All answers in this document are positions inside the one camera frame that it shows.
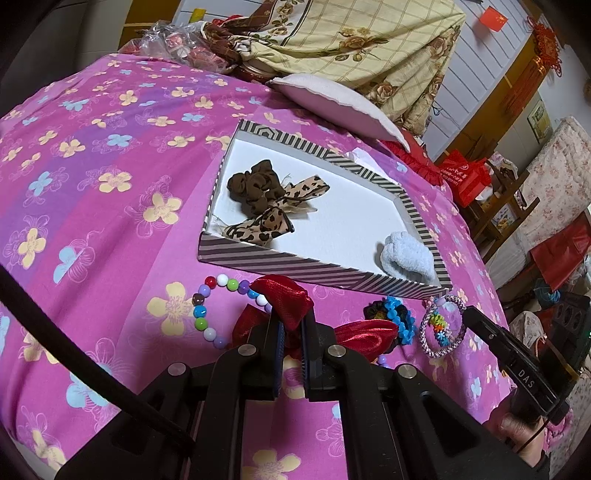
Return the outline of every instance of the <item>red cloth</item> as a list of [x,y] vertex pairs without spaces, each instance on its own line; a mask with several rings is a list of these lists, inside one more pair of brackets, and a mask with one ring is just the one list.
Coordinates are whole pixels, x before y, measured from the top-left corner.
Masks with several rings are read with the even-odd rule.
[[382,143],[390,152],[402,160],[408,168],[427,180],[431,185],[439,187],[443,185],[443,177],[439,167],[431,161],[424,148],[415,140],[413,134],[404,128],[400,128],[400,131],[408,142],[410,153],[398,142],[382,140]]
[[581,213],[569,226],[534,247],[530,253],[553,291],[566,282],[591,247],[591,225]]
[[[301,358],[301,338],[298,326],[314,306],[308,292],[282,275],[266,275],[251,283],[251,288],[265,296],[285,326],[285,353]],[[269,320],[269,315],[252,305],[246,305],[232,331],[232,347],[243,345],[251,329]],[[389,320],[360,320],[335,328],[337,342],[361,353],[370,362],[392,345],[398,336],[398,326]]]

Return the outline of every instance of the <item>plastic bag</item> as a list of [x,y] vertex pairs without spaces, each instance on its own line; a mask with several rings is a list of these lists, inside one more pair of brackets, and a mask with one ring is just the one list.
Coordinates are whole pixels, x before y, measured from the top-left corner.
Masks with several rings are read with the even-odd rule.
[[485,162],[485,158],[468,162],[458,150],[454,150],[440,166],[441,175],[449,183],[454,201],[464,208],[491,184]]
[[226,60],[215,55],[203,40],[203,24],[204,22],[195,22],[177,27],[167,21],[158,20],[142,38],[130,40],[119,49],[119,53],[171,60],[215,73],[230,72],[232,68]]

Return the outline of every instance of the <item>white pillow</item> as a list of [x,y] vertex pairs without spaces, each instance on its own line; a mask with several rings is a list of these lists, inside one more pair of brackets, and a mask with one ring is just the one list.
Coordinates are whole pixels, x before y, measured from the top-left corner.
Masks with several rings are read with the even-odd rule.
[[309,73],[276,77],[268,85],[329,122],[364,137],[393,140],[410,153],[408,142],[392,121],[354,90]]

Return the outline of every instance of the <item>bed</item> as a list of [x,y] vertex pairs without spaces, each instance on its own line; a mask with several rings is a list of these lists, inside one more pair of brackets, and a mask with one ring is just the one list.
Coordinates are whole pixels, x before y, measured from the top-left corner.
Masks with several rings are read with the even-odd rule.
[[527,264],[529,251],[560,232],[591,204],[591,138],[572,116],[562,120],[552,138],[527,167],[521,189],[529,204],[540,204],[501,246],[487,268],[501,288]]
[[[444,187],[264,85],[112,54],[41,89],[0,121],[0,260],[102,368],[139,392],[175,361],[200,365],[219,356],[193,327],[189,305],[208,275],[258,276],[197,260],[219,164],[245,118],[341,153],[370,153],[423,216],[452,293],[506,326]],[[363,318],[363,307],[379,299],[303,286],[317,319],[332,326]],[[208,318],[229,338],[248,298],[220,289],[212,299]],[[403,303],[422,317],[421,301]],[[447,315],[457,329],[457,310]],[[1,305],[0,355],[1,420],[53,469],[117,413]],[[496,359],[472,333],[443,359],[429,360],[416,341],[388,357],[392,367],[416,365],[479,421],[509,393]],[[280,398],[247,405],[243,478],[345,478],[338,404],[310,404],[298,362],[286,357],[283,369]]]

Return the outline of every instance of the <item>red satin bow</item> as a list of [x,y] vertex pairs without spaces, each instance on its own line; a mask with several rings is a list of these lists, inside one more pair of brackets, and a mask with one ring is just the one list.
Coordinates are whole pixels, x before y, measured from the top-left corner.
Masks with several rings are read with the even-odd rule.
[[[314,306],[308,292],[283,275],[266,275],[251,283],[251,289],[264,295],[286,329],[285,352],[301,358],[298,329],[304,315]],[[251,329],[267,322],[269,316],[247,305],[232,331],[232,346],[243,345]],[[360,320],[335,328],[337,342],[361,353],[370,362],[384,353],[398,336],[398,327],[389,320]]]

